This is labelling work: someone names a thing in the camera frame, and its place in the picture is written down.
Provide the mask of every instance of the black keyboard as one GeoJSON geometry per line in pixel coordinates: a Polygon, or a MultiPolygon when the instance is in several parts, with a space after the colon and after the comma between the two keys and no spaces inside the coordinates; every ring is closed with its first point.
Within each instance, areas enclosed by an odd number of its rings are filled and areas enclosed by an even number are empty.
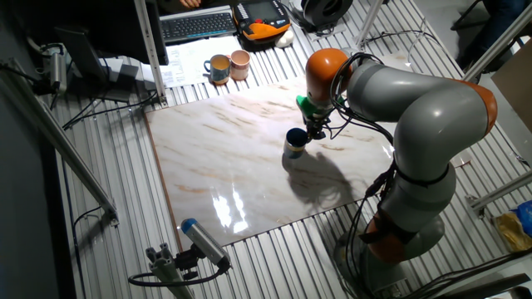
{"type": "Polygon", "coordinates": [[[236,27],[228,12],[161,21],[165,43],[233,34],[236,27]]]}

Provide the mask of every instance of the white marble surface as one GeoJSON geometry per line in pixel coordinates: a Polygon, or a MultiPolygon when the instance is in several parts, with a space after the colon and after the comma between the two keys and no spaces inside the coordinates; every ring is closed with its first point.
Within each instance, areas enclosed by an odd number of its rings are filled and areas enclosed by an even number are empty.
{"type": "Polygon", "coordinates": [[[304,129],[305,92],[298,78],[146,114],[177,225],[196,218],[224,245],[362,197],[391,163],[377,132],[350,125],[283,159],[286,132],[304,129]]]}

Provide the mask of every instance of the desk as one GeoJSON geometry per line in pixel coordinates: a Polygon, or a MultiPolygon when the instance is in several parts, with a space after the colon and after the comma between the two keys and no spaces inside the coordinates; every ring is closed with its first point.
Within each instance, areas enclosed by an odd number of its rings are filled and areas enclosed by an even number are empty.
{"type": "MultiPolygon", "coordinates": [[[[316,50],[352,44],[369,6],[366,0],[355,1],[344,17],[348,29],[345,32],[311,42],[301,30],[294,28],[296,39],[292,46],[253,53],[254,63],[247,81],[221,87],[198,84],[167,90],[169,105],[227,95],[302,76],[308,57],[316,50]]],[[[382,7],[370,35],[417,29],[422,18],[413,1],[391,1],[382,7]]],[[[434,34],[430,26],[428,31],[434,34]]],[[[410,35],[390,37],[368,45],[367,50],[378,56],[407,51],[415,39],[410,35]]],[[[125,61],[140,66],[138,61],[128,58],[125,61]]],[[[423,39],[413,49],[411,63],[415,72],[456,79],[462,75],[444,51],[423,39]]],[[[143,98],[145,95],[133,95],[131,101],[143,98]]],[[[64,124],[86,103],[86,100],[60,103],[54,113],[64,124]]],[[[96,107],[96,111],[114,107],[114,103],[103,103],[96,107]]],[[[160,108],[153,105],[146,111],[160,108]]],[[[144,116],[139,111],[128,110],[99,116],[96,120],[85,120],[68,131],[86,163],[116,201],[121,221],[118,228],[100,227],[96,217],[82,219],[78,224],[78,238],[83,240],[81,267],[86,274],[87,296],[170,298],[166,290],[132,287],[126,279],[127,276],[149,271],[146,248],[157,248],[160,243],[167,242],[172,252],[178,251],[144,116]]],[[[403,293],[415,290],[443,273],[478,265],[505,253],[489,219],[475,218],[463,201],[467,194],[485,195],[525,172],[525,167],[510,155],[505,138],[505,132],[496,125],[484,140],[468,149],[473,160],[471,165],[456,170],[456,196],[442,214],[446,235],[427,254],[407,262],[412,270],[407,272],[408,281],[399,285],[403,293]]],[[[67,173],[70,176],[68,187],[74,217],[77,217],[95,208],[96,202],[69,169],[67,173]]],[[[64,181],[62,187],[65,195],[64,181]]],[[[529,198],[532,198],[530,189],[522,188],[489,204],[487,208],[490,213],[502,213],[529,198]]],[[[63,205],[67,207],[67,202],[64,201],[63,205]]],[[[366,220],[375,208],[375,203],[367,206],[366,220]]],[[[354,211],[354,204],[349,204],[226,246],[234,265],[229,275],[192,289],[198,298],[347,297],[328,254],[334,247],[335,239],[348,229],[354,211]]],[[[197,269],[201,277],[207,277],[213,270],[205,261],[197,269]]]]}

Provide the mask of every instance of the blue mug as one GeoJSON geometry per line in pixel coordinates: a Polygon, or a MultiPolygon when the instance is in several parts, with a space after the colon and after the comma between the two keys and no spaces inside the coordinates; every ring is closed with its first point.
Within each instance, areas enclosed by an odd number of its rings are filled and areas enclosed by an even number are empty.
{"type": "Polygon", "coordinates": [[[299,128],[289,130],[286,134],[286,139],[284,140],[284,155],[289,159],[297,159],[301,157],[307,142],[307,131],[299,128]]]}
{"type": "Polygon", "coordinates": [[[216,85],[223,85],[229,80],[231,60],[225,55],[214,55],[209,61],[205,61],[203,67],[210,73],[210,80],[216,85]]]}

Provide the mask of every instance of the paper sheet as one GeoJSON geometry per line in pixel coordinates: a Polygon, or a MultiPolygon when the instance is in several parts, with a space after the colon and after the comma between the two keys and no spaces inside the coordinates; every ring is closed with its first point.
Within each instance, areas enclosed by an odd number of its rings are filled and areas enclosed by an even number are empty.
{"type": "Polygon", "coordinates": [[[397,51],[390,55],[380,56],[379,59],[381,59],[385,66],[393,67],[402,71],[412,71],[410,63],[406,57],[407,54],[405,54],[403,51],[397,51]]]}
{"type": "MultiPolygon", "coordinates": [[[[166,48],[168,66],[160,66],[160,73],[166,88],[208,82],[204,62],[217,54],[230,55],[242,47],[234,37],[214,37],[208,40],[189,42],[166,48]]],[[[147,81],[153,81],[149,65],[142,65],[142,73],[147,81]]]]}

